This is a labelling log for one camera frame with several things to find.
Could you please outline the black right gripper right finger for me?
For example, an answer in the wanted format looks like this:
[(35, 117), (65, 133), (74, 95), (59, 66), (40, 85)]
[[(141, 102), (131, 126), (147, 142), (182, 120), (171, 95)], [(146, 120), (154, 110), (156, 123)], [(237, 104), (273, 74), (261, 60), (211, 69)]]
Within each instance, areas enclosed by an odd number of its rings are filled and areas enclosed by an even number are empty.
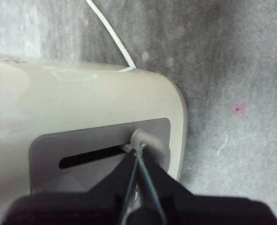
[(130, 225), (277, 225), (270, 207), (241, 197), (194, 195), (144, 150), (136, 150), (146, 203), (128, 216)]

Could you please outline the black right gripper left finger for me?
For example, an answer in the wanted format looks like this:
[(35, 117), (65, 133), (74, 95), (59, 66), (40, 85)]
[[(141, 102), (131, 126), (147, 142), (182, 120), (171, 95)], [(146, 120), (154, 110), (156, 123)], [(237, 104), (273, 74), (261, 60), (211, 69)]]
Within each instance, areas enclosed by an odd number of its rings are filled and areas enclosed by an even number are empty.
[(50, 192), (23, 196), (7, 210), (3, 225), (116, 225), (135, 165), (131, 150), (87, 192)]

